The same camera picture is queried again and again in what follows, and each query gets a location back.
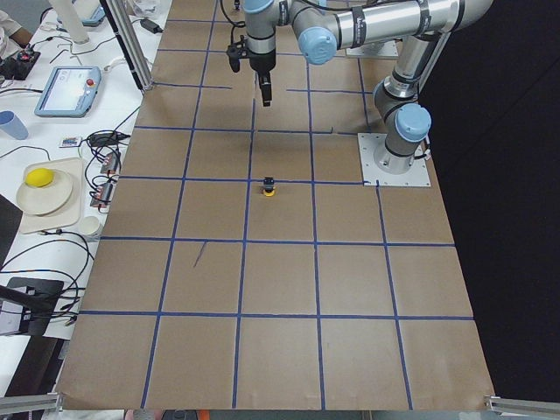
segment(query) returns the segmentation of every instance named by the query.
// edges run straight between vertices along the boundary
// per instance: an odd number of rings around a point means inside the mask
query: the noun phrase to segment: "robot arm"
[[[247,40],[241,37],[227,49],[232,69],[239,71],[239,59],[249,58],[266,107],[272,100],[277,26],[291,25],[299,49],[314,65],[325,64],[341,48],[406,36],[392,74],[374,90],[375,106],[388,131],[374,161],[385,172],[405,173],[431,127],[430,114],[415,102],[420,77],[441,34],[475,22],[493,0],[370,0],[374,3],[329,14],[322,13],[325,7],[317,1],[245,0]]]
[[[481,18],[493,0],[388,0],[323,14],[310,0],[245,0],[247,39],[228,48],[230,62],[249,58],[259,76],[262,102],[271,101],[270,71],[276,65],[276,27],[291,25],[310,64],[330,60],[341,48],[408,35],[401,59],[384,87],[399,99],[416,92],[416,82],[441,33],[455,31]],[[232,63],[234,71],[239,67]]]

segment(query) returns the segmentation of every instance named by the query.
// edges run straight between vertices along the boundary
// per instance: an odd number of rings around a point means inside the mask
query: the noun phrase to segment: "white plate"
[[[61,208],[70,198],[74,183],[63,171],[54,172],[51,184],[42,187],[29,186],[25,182],[17,189],[17,206],[26,214],[49,214]]]

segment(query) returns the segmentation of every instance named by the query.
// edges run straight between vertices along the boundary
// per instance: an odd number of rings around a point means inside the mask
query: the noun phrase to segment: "yellow ball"
[[[29,172],[25,177],[25,183],[28,186],[48,186],[53,182],[54,172],[46,168],[37,168]]]

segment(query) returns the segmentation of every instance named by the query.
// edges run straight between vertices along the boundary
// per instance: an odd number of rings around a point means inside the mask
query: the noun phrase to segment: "cardboard sheet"
[[[371,91],[392,63],[307,66],[278,28],[263,108],[249,63],[228,68],[214,0],[176,0],[170,19],[65,407],[482,409],[493,387],[433,167],[432,188],[361,184],[355,133],[382,127]]]

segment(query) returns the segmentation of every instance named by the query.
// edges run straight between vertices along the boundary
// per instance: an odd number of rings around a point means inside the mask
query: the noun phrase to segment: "paper cup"
[[[17,115],[11,111],[0,112],[0,129],[16,140],[25,140],[29,133]]]
[[[95,216],[84,217],[78,225],[80,235],[86,238],[86,241],[98,241],[102,235],[103,224]]]

